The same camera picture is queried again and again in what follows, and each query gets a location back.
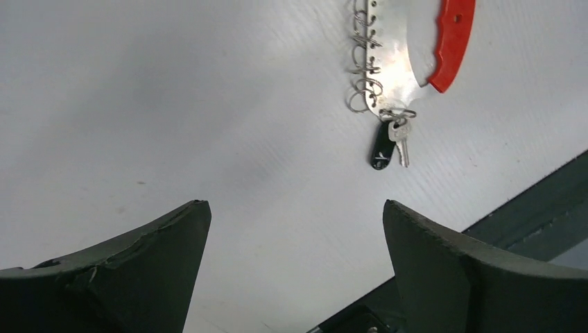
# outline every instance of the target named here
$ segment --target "floor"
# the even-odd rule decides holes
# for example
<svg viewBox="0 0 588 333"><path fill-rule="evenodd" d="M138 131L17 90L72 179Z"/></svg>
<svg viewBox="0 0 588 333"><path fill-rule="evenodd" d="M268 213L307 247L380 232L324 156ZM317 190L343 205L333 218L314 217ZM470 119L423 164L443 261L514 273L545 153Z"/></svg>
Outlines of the floor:
<svg viewBox="0 0 588 333"><path fill-rule="evenodd" d="M412 104L411 167L374 171L351 5L2 1L0 268L205 199L185 332L305 332L392 276L386 199L461 231L588 147L588 2L478 0L455 83ZM424 82L439 0L411 5Z"/></svg>

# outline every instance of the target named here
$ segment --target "silver key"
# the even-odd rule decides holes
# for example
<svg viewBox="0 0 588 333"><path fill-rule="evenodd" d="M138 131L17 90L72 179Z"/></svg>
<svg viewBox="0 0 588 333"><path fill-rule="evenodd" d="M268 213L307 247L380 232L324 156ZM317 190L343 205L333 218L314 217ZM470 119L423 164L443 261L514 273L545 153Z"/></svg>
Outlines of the silver key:
<svg viewBox="0 0 588 333"><path fill-rule="evenodd" d="M412 126L410 125L410 121L408 119L402 119L391 123L388 126L388 136L390 141L396 142L396 147L398 148L398 154L400 155L400 164L408 168L408 145L406 144L406 139L412 130Z"/></svg>

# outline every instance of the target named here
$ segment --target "hole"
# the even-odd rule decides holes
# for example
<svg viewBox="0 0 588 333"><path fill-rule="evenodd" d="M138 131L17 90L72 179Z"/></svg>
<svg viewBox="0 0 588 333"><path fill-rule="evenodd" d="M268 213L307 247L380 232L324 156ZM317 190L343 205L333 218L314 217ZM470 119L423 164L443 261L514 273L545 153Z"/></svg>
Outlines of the hole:
<svg viewBox="0 0 588 333"><path fill-rule="evenodd" d="M37 266L33 267L33 269L53 267L53 266L57 266L58 264L61 264L59 262L59 260L51 259L51 260L47 260L46 262L42 262L41 264L38 264Z"/></svg>

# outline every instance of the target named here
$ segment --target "table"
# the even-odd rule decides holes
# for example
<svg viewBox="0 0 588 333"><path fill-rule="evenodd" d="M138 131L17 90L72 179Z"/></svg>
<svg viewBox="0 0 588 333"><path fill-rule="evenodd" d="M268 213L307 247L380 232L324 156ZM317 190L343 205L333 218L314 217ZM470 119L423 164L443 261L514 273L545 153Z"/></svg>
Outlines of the table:
<svg viewBox="0 0 588 333"><path fill-rule="evenodd" d="M311 329L392 276L385 199L461 231L588 147L588 3L477 2L455 83L413 104L411 167L374 171L352 1L4 1L0 268L206 199L185 331ZM413 1L420 80L438 6Z"/></svg>

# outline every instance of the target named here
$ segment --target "white table surface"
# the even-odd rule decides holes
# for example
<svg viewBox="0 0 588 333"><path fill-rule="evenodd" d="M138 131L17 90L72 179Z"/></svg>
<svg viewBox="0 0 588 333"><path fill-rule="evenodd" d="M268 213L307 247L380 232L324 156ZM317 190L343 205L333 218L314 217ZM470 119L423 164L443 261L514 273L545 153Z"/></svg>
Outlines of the white table surface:
<svg viewBox="0 0 588 333"><path fill-rule="evenodd" d="M588 148L588 1L477 2L412 166L378 172L350 0L2 1L0 267L206 199L185 332L305 332L392 276L386 199L461 231ZM438 6L413 1L421 81Z"/></svg>

